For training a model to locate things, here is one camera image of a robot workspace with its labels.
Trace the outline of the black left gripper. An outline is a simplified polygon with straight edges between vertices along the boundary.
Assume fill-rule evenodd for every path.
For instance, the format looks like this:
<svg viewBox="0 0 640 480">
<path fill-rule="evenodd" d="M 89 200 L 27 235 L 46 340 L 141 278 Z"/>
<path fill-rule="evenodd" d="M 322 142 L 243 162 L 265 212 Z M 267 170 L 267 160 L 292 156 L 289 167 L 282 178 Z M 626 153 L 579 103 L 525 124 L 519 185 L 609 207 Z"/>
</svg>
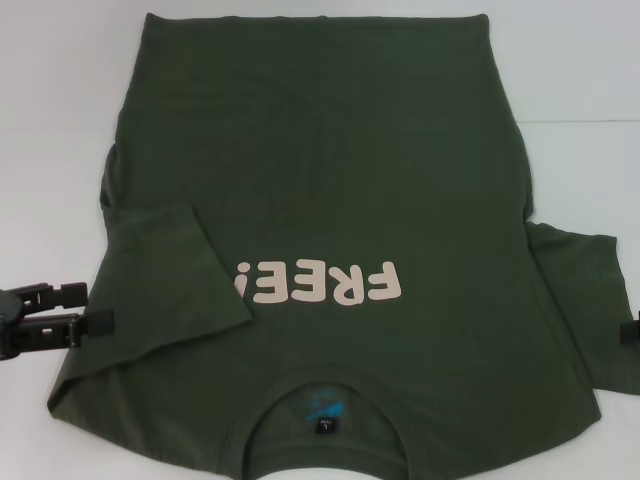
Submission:
<svg viewBox="0 0 640 480">
<path fill-rule="evenodd" d="M 22 319 L 23 303 L 29 307 L 86 306 L 88 287 L 84 282 L 59 288 L 48 283 L 19 287 L 17 296 L 5 290 L 0 293 L 2 361 L 17 357 L 20 350 L 79 348 L 82 336 L 96 338 L 115 331 L 112 310 Z"/>
</svg>

